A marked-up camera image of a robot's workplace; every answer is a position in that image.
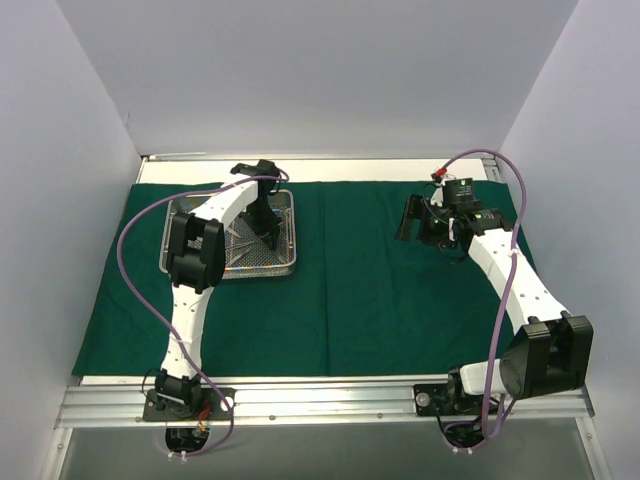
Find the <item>metal mesh instrument tray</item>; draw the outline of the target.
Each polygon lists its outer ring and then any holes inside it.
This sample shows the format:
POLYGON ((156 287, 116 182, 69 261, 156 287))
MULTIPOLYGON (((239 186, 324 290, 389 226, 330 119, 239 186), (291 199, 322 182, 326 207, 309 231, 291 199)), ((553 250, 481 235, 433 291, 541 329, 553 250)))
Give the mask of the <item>metal mesh instrument tray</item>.
MULTIPOLYGON (((280 217, 280 234, 275 250, 269 250, 264 243, 259 243, 236 264, 226 265, 223 280, 238 280, 249 278, 279 277, 293 272, 297 261, 297 244, 295 230, 295 210, 293 193, 280 190, 269 196, 271 209, 280 217)), ((242 237, 256 236, 246 223, 236 217, 225 232, 233 229, 242 237)))

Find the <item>green surgical cloth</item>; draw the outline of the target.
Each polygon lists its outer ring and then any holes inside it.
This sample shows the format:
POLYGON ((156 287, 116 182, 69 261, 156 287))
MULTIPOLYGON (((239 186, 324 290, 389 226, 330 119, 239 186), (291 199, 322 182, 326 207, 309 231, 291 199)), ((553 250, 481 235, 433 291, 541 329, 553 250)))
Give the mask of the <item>green surgical cloth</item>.
MULTIPOLYGON (((293 183, 297 261, 279 278, 223 281, 208 305, 202 367, 211 377, 444 374, 488 356, 499 299, 471 261, 395 239, 421 182, 293 183)), ((159 267, 164 197, 132 187, 73 367, 140 376, 164 358, 172 295, 159 267)))

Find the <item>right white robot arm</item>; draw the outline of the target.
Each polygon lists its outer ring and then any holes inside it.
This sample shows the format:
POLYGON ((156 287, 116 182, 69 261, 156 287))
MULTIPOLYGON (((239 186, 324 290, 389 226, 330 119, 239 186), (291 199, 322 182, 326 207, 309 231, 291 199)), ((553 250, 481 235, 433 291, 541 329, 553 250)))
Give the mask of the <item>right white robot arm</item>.
POLYGON ((477 200, 436 205, 411 195, 397 239, 408 240, 414 226, 422 243, 440 250, 459 248, 481 269, 513 330, 503 353, 451 369, 443 390, 450 409, 467 412, 484 394, 521 400, 584 386, 593 326, 586 316, 572 315, 544 286, 500 210, 477 200))

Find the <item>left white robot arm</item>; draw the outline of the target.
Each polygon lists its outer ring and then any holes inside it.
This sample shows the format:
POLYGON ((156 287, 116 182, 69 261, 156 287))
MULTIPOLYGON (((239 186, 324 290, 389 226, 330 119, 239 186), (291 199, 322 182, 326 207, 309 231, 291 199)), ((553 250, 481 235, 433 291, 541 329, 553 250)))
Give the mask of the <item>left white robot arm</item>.
POLYGON ((225 231, 240 217, 266 247, 274 249, 280 219, 268 196, 280 177, 271 161, 240 163, 231 169, 223 192, 172 219, 166 269, 172 284, 173 329, 155 391, 179 419, 194 417, 202 405, 201 336, 208 302, 226 266, 225 231))

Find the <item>silver forceps centre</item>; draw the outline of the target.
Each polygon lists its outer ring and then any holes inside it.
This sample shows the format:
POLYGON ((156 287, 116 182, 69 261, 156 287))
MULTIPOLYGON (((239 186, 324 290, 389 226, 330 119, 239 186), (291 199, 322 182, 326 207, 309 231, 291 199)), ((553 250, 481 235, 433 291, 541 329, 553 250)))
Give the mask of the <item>silver forceps centre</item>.
POLYGON ((259 239, 256 236, 242 237, 233 229, 227 230, 225 232, 226 265, 231 267, 236 264, 258 243, 259 239))

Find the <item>aluminium right side rail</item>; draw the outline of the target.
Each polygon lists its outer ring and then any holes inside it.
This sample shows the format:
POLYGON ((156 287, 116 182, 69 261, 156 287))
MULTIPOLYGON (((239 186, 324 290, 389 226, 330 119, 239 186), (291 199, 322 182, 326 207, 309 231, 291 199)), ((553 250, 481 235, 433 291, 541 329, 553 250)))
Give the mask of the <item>aluminium right side rail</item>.
POLYGON ((496 183, 502 183, 503 180, 496 155, 487 151, 482 154, 481 160, 487 180, 496 183))

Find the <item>aluminium rail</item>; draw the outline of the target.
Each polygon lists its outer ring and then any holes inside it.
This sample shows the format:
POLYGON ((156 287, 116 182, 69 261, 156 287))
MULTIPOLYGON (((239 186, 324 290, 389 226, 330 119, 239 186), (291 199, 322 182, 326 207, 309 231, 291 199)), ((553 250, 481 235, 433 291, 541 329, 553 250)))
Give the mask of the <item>aluminium rail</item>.
POLYGON ((496 155, 487 151, 482 154, 481 160, 487 180, 496 183, 502 183, 503 180, 496 155))
MULTIPOLYGON (((235 390, 238 426, 418 422, 413 387, 445 382, 444 374, 213 380, 235 390)), ((151 426, 142 420, 141 385, 140 376, 85 376, 66 389, 55 426, 151 426)))

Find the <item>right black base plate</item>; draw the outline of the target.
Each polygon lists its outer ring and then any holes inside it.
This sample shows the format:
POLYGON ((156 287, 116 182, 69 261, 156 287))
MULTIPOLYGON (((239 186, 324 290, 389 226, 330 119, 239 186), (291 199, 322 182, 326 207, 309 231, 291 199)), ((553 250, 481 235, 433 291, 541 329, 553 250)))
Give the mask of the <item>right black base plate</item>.
POLYGON ((413 386, 418 416, 478 416, 482 413, 481 394, 468 394, 459 380, 413 386))

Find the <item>aluminium front rail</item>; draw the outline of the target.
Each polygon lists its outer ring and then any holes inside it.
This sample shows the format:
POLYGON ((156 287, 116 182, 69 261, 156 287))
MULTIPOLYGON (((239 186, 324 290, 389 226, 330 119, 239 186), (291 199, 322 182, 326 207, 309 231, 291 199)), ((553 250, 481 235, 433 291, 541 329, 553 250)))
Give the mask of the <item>aluminium front rail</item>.
MULTIPOLYGON (((444 374, 213 380, 235 390, 238 426, 418 422, 413 387, 445 382, 444 374)), ((66 389, 55 426, 151 426, 142 420, 141 385, 140 376, 85 376, 66 389)))

